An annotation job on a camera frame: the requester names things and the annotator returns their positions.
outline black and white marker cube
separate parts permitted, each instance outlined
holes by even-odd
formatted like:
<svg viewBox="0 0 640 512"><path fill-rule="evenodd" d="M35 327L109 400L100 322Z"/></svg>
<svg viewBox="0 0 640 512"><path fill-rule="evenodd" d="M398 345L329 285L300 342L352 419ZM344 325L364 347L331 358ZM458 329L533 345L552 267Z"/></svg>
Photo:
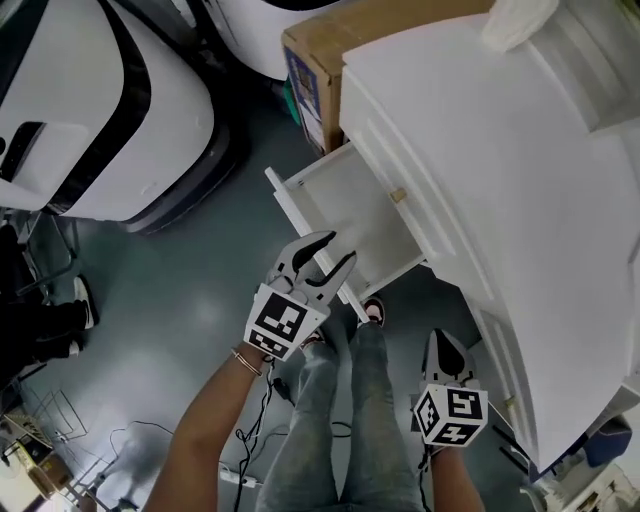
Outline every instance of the black and white marker cube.
<svg viewBox="0 0 640 512"><path fill-rule="evenodd" d="M468 446L486 426L486 391L439 384L427 385L413 413L425 444Z"/></svg>
<svg viewBox="0 0 640 512"><path fill-rule="evenodd" d="M254 297L244 341L286 361L326 319L324 313L261 284Z"/></svg>

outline power strip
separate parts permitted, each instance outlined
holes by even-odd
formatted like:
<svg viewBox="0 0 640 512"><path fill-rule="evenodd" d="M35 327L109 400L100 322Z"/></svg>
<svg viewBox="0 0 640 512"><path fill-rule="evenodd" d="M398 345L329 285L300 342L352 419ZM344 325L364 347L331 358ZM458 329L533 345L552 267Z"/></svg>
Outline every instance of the power strip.
<svg viewBox="0 0 640 512"><path fill-rule="evenodd" d="M235 471L231 471L230 469L221 468L220 469L220 479L224 482L229 482L231 484L238 485L240 483L240 475ZM254 489L258 485L258 481L250 476L244 476L242 479L242 486L247 487L249 489Z"/></svg>

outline bracelet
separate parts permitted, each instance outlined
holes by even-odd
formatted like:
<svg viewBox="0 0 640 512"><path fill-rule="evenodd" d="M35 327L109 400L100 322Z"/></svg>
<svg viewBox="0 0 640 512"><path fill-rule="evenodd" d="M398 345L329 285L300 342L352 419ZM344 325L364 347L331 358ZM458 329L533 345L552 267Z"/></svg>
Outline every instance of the bracelet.
<svg viewBox="0 0 640 512"><path fill-rule="evenodd" d="M233 357L235 357L238 360L238 362L242 364L242 366L247 368L251 373L253 373L257 377L262 377L262 372L260 370L255 369L253 365L249 361L247 361L243 357L243 355L240 352L238 352L235 348L231 349L231 353L233 354Z"/></svg>

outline white drawer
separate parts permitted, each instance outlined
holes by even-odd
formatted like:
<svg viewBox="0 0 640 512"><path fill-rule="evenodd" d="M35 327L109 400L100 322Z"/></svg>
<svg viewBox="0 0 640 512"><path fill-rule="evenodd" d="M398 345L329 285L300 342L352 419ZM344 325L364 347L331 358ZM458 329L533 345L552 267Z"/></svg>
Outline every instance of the white drawer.
<svg viewBox="0 0 640 512"><path fill-rule="evenodd" d="M358 79L344 68L340 126L395 193L396 208L437 277L482 302L497 300L457 216L433 176Z"/></svg>
<svg viewBox="0 0 640 512"><path fill-rule="evenodd" d="M516 441L533 461L538 459L538 438L536 434L533 402L527 381L520 347L513 327L486 311L467 298L467 304L482 334L482 339L495 369L495 374L487 372L487 361L477 362L478 378L483 388L492 391L494 408L513 429Z"/></svg>
<svg viewBox="0 0 640 512"><path fill-rule="evenodd" d="M333 230L336 238L316 255L327 274L356 251L358 262L340 298L368 320L360 303L419 264L424 255L371 169L352 144L282 181L265 171L274 196L300 235Z"/></svg>

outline gray floor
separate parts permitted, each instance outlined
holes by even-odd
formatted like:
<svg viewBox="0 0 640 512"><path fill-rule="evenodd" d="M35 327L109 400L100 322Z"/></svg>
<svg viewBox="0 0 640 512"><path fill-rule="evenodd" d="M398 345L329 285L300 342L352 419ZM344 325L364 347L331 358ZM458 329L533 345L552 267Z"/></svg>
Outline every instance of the gray floor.
<svg viewBox="0 0 640 512"><path fill-rule="evenodd" d="M26 395L36 404L62 389L82 419L88 435L61 446L76 474L97 460L114 458L110 433L133 420L160 423L173 430L207 378L240 341L256 285L279 250L296 233L272 196L263 171L272 166L290 176L314 160L298 127L277 109L261 106L250 115L251 156L225 186L197 209L164 231L139 237L108 223L79 221L76 239L81 271L92 285L102 321L88 337L78 359L57 361L28 381ZM70 283L56 290L58 300L70 294ZM418 391L424 342L433 327L442 327L466 345L479 334L459 291L416 268L383 291L388 306L387 341L396 411L412 464L422 452L417 434L409 433L409 395ZM350 360L343 319L349 308L336 305L327 323L344 362L334 419L351 420ZM280 368L295 376L299 358ZM239 426L248 428L259 411L264 382L254 386ZM77 435L81 429L61 406L70 425L52 412L49 427ZM264 453L248 474L264 477L283 437L267 434L286 428L291 406L275 396L268 410ZM112 436L121 454L99 496L108 505L128 494L143 504L168 446L169 435L151 426L133 425ZM344 479L349 441L337 439L333 461L336 480ZM518 494L520 474L498 452L485 429L466 451L466 460L487 510L529 510ZM243 457L232 437L222 460L234 468ZM232 510L235 488L221 483L219 510ZM241 510L253 510L256 491L243 494Z"/></svg>

